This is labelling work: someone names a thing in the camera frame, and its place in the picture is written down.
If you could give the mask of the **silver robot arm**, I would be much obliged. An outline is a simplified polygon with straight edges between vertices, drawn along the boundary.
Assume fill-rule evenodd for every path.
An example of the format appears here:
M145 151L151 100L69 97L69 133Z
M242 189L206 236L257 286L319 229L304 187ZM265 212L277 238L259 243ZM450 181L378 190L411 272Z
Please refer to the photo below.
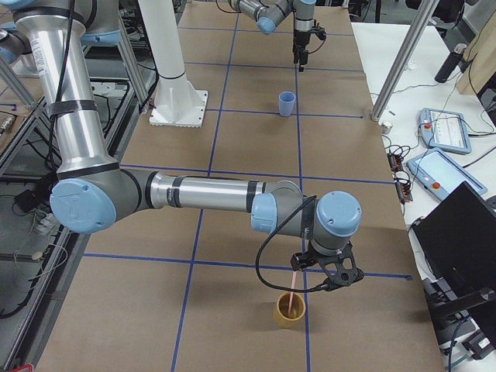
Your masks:
M271 34L290 14L294 16L293 21L293 45L294 64L298 65L298 71L303 72L308 63L307 50L311 35L316 35L322 42L326 40L325 29L322 28L314 18L316 1L294 0L276 1L272 5L264 5L261 1L235 0L228 1L229 6L236 12L253 19L259 30L265 35Z
M360 203L344 191L306 196L291 181L277 183L168 176L127 170L110 156L83 46L116 45L116 1L7 1L16 29L29 41L61 163L50 208L75 233L107 229L147 209L199 208L247 212L254 230L296 236L308 244L291 258L294 270L319 265L331 284L360 279L351 236Z

